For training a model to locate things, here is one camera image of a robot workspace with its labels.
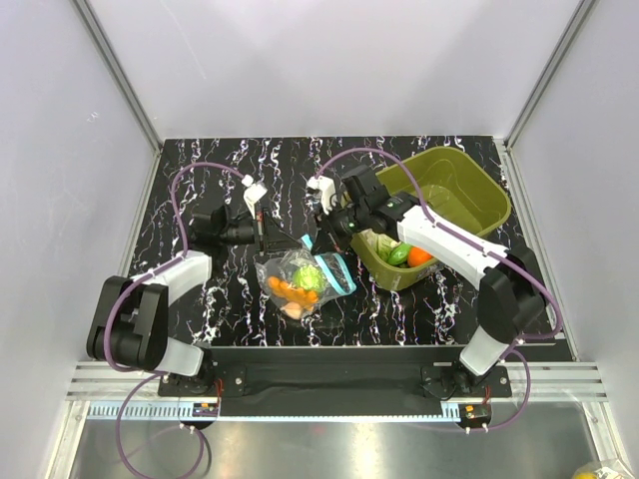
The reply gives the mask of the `green toy apple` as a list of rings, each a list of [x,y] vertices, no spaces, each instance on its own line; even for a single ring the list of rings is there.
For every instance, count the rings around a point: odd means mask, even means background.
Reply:
[[[299,267],[293,275],[293,284],[305,290],[322,293],[327,288],[327,280],[322,270],[314,265]]]

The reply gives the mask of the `clear zip top bag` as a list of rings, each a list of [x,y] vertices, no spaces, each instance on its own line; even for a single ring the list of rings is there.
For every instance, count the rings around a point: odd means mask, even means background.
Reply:
[[[293,320],[302,320],[356,290],[344,258],[337,252],[312,255],[312,246],[311,237],[304,235],[300,248],[256,263],[263,293]]]

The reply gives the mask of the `orange toy carrot pieces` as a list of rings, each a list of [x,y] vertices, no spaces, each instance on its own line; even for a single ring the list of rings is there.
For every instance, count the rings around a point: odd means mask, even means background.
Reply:
[[[291,285],[276,276],[269,276],[267,285],[275,296],[296,302],[303,307],[313,306],[319,302],[319,295],[314,290]]]

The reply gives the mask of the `pink toy food piece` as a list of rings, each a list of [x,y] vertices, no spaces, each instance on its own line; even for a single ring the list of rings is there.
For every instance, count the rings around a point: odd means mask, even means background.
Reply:
[[[305,314],[305,308],[297,302],[291,301],[285,304],[281,311],[291,319],[301,320]]]

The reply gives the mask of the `olive green plastic bin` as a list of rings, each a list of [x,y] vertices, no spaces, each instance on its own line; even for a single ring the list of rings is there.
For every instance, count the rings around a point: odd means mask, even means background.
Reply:
[[[452,147],[435,147],[403,161],[421,188],[430,210],[479,242],[508,219],[510,199],[503,188],[468,154]],[[350,246],[385,290],[400,291],[424,279],[440,265],[432,259],[413,268],[385,262],[365,235],[352,238]]]

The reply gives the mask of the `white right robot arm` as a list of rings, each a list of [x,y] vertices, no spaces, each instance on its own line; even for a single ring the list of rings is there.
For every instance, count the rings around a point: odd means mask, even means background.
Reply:
[[[479,393],[489,382],[489,371],[547,306],[534,252],[481,239],[430,212],[408,192],[392,195],[366,166],[341,181],[347,193],[344,204],[333,180],[316,176],[307,182],[319,201],[313,253],[342,252],[354,235],[371,230],[417,246],[460,273],[478,292],[477,328],[443,372],[442,389],[444,395]]]

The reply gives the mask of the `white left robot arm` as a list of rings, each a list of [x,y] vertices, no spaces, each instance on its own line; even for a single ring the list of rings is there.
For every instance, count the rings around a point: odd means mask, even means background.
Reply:
[[[186,227],[187,245],[157,268],[133,277],[111,276],[103,284],[86,342],[89,357],[125,371],[181,376],[196,395],[215,385],[216,371],[202,348],[169,336],[170,306],[223,269],[231,247],[252,245],[261,253],[295,249],[263,204],[263,183],[243,179],[247,209],[233,215],[227,205],[194,213]]]

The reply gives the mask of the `white toy cauliflower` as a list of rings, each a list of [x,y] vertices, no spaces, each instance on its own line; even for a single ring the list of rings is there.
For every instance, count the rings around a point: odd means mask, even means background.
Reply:
[[[399,241],[373,231],[368,231],[364,236],[368,245],[383,261],[387,261],[392,251],[400,245]]]

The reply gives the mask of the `green toy cucumber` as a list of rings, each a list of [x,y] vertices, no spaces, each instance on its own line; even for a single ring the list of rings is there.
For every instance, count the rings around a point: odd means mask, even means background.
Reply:
[[[399,244],[389,253],[386,262],[392,266],[399,266],[406,263],[411,249],[412,246],[410,244]]]

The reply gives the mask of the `orange toy fruit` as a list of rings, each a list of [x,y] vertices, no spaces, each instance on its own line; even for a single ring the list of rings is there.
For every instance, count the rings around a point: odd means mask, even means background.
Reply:
[[[413,246],[408,252],[406,263],[409,267],[419,267],[432,259],[433,256],[430,253],[424,249]]]

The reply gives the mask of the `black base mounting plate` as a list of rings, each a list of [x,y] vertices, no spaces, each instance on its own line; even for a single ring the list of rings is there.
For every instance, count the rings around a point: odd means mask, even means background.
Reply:
[[[220,398],[225,418],[355,421],[436,414],[445,399],[509,399],[506,369],[495,366],[469,394],[444,395],[442,374],[458,346],[216,346],[204,381],[171,377],[165,397]]]

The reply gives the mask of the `yellow object at corner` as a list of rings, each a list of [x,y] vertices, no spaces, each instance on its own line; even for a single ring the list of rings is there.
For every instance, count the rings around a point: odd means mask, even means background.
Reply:
[[[627,479],[633,478],[623,467],[595,464],[584,466],[572,475],[572,479]]]

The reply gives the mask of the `aluminium frame rail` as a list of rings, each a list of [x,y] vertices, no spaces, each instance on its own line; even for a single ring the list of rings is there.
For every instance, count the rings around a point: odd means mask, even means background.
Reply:
[[[510,362],[490,375],[480,391],[430,394],[430,376],[391,386],[340,389],[321,387],[258,388],[258,377],[243,367],[229,367],[221,386],[203,395],[171,393],[168,383],[148,373],[121,374],[95,363],[76,368],[66,399],[83,401],[94,419],[179,420],[184,423],[333,422],[459,423],[480,409],[499,404],[520,408],[527,403],[591,405],[608,400],[598,372],[590,363]]]

